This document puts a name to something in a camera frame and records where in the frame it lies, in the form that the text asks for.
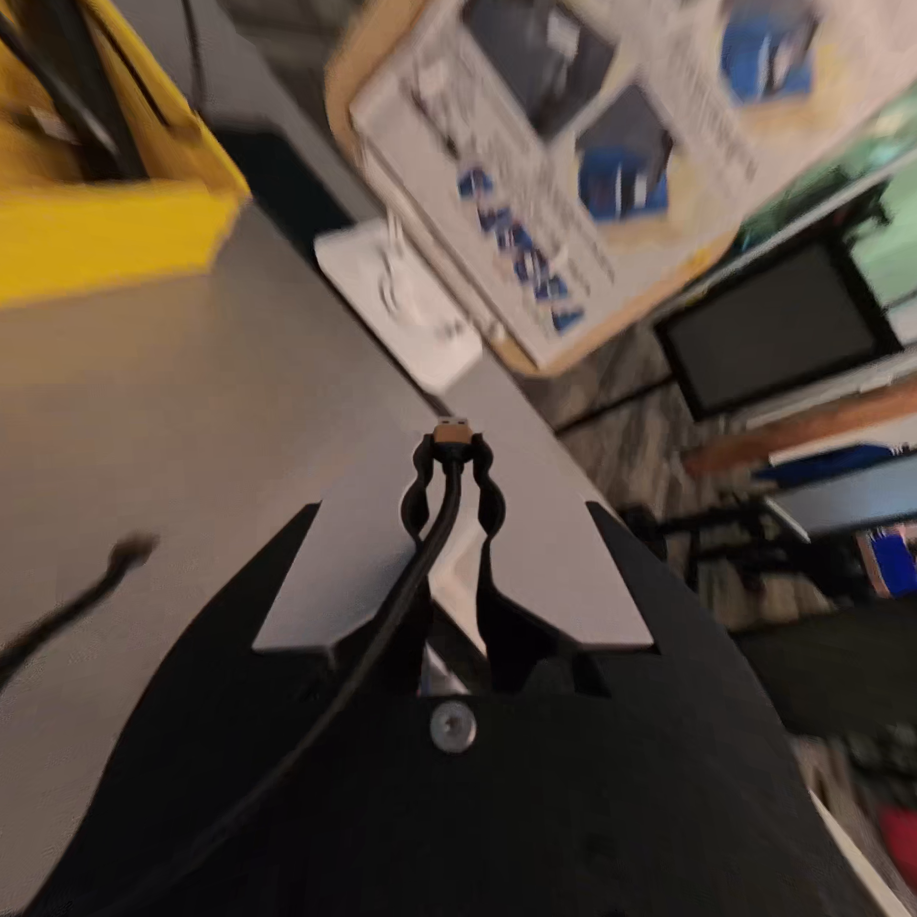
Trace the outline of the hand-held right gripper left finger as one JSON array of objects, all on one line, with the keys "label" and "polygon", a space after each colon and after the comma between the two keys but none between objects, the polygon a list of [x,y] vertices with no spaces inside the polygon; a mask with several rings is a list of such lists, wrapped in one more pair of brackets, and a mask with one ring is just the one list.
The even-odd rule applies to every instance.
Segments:
[{"label": "hand-held right gripper left finger", "polygon": [[422,436],[377,436],[328,483],[251,648],[261,656],[310,651],[329,656],[370,623],[415,556],[430,522],[410,522],[409,491],[424,473]]}]

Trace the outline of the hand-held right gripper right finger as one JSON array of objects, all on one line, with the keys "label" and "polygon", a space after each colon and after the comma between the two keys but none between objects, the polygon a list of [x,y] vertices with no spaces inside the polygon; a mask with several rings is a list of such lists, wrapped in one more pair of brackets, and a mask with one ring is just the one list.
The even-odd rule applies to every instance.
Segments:
[{"label": "hand-held right gripper right finger", "polygon": [[600,660],[657,656],[593,516],[602,504],[507,440],[473,436],[471,463],[484,533],[476,618],[492,689],[520,693],[546,662],[596,693]]}]

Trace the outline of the wooden beam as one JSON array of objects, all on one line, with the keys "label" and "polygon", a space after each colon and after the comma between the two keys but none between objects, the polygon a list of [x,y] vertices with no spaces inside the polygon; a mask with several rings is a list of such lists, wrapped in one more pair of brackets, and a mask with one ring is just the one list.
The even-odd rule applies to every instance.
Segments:
[{"label": "wooden beam", "polygon": [[910,376],[865,393],[845,396],[769,424],[717,437],[680,455],[683,470],[700,478],[748,468],[775,452],[836,437],[915,414],[916,379]]}]

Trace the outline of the white document stand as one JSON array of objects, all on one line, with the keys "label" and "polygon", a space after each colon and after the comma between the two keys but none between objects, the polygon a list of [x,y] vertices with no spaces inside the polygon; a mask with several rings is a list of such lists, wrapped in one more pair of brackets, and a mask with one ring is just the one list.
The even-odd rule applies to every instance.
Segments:
[{"label": "white document stand", "polygon": [[420,389],[443,395],[482,357],[480,334],[388,213],[317,235],[318,268]]}]

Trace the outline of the black cable orange plugs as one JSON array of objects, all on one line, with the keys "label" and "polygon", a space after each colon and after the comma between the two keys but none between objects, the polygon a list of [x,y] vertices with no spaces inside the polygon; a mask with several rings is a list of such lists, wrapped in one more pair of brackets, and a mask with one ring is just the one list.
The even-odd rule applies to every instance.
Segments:
[{"label": "black cable orange plugs", "polygon": [[[416,540],[415,552],[381,601],[373,615],[372,637],[348,672],[337,674],[323,687],[322,707],[314,722],[291,751],[259,779],[238,801],[224,811],[192,841],[170,858],[143,874],[104,907],[75,903],[67,915],[130,915],[136,909],[161,899],[204,865],[216,852],[254,821],[301,765],[307,751],[318,744],[331,725],[348,709],[373,671],[390,650],[403,629],[405,618],[427,584],[428,575],[448,543],[457,521],[462,493],[462,474],[475,450],[474,434],[464,419],[441,419],[432,434],[422,437],[412,454],[416,477],[407,489],[403,506],[427,498],[434,463],[445,477],[445,493],[433,526],[423,540]],[[47,614],[2,649],[2,690],[40,648],[65,628],[93,611],[122,583],[132,569],[144,565],[157,545],[157,538],[136,534],[117,542],[109,555],[107,569],[91,587],[71,602]]]}]

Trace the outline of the printed instruction sheet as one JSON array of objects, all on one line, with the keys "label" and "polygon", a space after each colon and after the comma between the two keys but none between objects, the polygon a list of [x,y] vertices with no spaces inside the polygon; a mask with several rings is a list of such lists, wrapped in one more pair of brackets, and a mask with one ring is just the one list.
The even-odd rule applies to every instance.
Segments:
[{"label": "printed instruction sheet", "polygon": [[539,369],[915,83],[915,2],[426,2],[353,129]]}]

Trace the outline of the yellow plastic bin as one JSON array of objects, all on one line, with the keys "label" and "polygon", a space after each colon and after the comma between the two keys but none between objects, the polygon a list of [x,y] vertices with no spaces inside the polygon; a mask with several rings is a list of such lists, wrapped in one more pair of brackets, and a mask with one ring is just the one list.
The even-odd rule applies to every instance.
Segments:
[{"label": "yellow plastic bin", "polygon": [[2,2],[2,308],[208,271],[249,198],[241,172],[113,2],[82,2],[149,173],[87,176],[117,146]]}]

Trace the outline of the long black usb hub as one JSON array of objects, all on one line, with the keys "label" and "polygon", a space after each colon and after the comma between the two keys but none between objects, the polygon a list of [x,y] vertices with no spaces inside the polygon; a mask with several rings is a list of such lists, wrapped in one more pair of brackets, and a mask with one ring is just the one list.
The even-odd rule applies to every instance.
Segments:
[{"label": "long black usb hub", "polygon": [[118,98],[96,36],[82,2],[11,2],[30,50],[40,53],[54,71],[101,123],[117,146],[112,157],[91,145],[85,153],[87,176],[101,181],[146,181],[149,173]]}]

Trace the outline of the black flat monitor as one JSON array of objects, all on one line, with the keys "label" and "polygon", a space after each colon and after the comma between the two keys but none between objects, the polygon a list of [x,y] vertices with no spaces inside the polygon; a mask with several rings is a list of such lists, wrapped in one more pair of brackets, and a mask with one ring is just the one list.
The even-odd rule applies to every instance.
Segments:
[{"label": "black flat monitor", "polygon": [[695,421],[904,350],[833,230],[778,246],[653,331]]}]

